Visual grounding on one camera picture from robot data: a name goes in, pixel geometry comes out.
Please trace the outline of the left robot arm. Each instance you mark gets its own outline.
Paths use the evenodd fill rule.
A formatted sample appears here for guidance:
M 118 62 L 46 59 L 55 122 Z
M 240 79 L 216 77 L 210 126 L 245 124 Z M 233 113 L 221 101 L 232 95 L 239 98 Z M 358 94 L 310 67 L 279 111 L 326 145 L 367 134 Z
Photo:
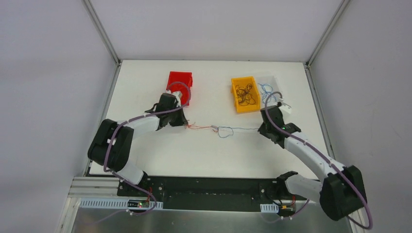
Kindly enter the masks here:
M 181 97 L 180 91 L 168 90 L 144 115 L 124 122 L 103 120 L 88 149 L 88 158 L 103 166 L 105 172 L 113 172 L 130 182 L 129 189 L 136 196 L 145 195 L 148 183 L 143 177 L 146 173 L 129 160 L 132 142 L 145 133 L 158 131 L 167 125 L 186 126 L 188 121 Z

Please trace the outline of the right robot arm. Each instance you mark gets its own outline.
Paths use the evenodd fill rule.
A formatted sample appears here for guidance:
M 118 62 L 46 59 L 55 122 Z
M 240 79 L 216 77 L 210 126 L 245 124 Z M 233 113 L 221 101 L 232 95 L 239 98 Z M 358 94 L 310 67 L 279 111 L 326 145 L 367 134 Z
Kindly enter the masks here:
M 280 175 L 275 189 L 280 198 L 297 195 L 315 201 L 334 221 L 367 206 L 362 173 L 356 166 L 345 166 L 320 152 L 299 127 L 284 122 L 278 106 L 262 108 L 260 113 L 263 123 L 258 132 L 295 155 L 317 177 L 309 179 L 294 171 Z

